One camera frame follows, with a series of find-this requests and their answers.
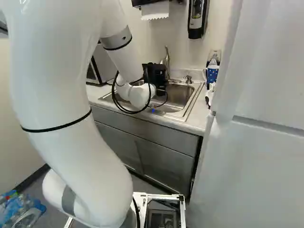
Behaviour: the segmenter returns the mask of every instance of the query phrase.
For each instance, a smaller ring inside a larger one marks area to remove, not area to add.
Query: sink
[[[144,84],[143,80],[133,83],[132,85],[140,86],[142,84]],[[150,112],[152,114],[161,115],[179,121],[186,121],[202,87],[202,82],[193,81],[192,84],[186,84],[181,80],[170,81],[166,87],[166,92],[168,94],[167,102],[160,106],[166,101],[167,96],[156,95],[151,99],[149,104],[150,108],[147,108],[145,112]],[[131,108],[132,110],[136,110],[129,101],[123,100],[118,93],[115,94],[116,99],[121,105]],[[111,93],[100,97],[99,100],[113,103]]]

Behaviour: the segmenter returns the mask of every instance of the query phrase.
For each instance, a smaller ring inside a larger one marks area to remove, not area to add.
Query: cabinet door
[[[189,194],[194,159],[147,140],[136,140],[143,171],[149,176],[185,195]]]
[[[108,146],[117,154],[122,162],[139,174],[143,174],[142,163],[139,158],[134,136],[95,122],[97,128]]]

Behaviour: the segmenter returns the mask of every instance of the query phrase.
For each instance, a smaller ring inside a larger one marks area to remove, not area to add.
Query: kitchen counter
[[[104,85],[102,87],[86,85],[86,92],[89,99],[89,103],[91,105],[127,115],[121,112],[115,106],[114,103],[109,103],[104,100],[98,100],[100,97],[103,97],[104,95],[111,92],[110,85]],[[173,129],[177,129],[183,132],[204,136],[206,123],[207,123],[207,116],[209,114],[209,109],[207,108],[205,101],[205,92],[206,92],[206,87],[204,86],[195,101],[195,104],[190,112],[188,119],[185,122],[169,119],[167,117],[151,114],[145,111],[130,116],[134,118],[146,120],[152,123],[160,124],[163,126],[167,126]]]

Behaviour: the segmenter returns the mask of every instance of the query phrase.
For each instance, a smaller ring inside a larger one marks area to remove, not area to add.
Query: refrigerator
[[[304,227],[303,22],[302,0],[233,1],[189,227]]]

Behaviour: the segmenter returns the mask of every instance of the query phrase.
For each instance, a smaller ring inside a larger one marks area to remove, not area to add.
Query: floor
[[[48,204],[48,202],[44,199],[42,195],[43,178],[44,175],[23,192],[25,194],[29,194],[34,198],[40,199],[42,204],[47,207],[46,213],[39,218],[33,228],[63,228],[68,217]],[[132,176],[132,179],[134,191],[147,192],[151,194],[165,194],[160,189],[155,188],[154,186],[144,182],[135,176]],[[87,226],[74,221],[72,228],[87,228]]]

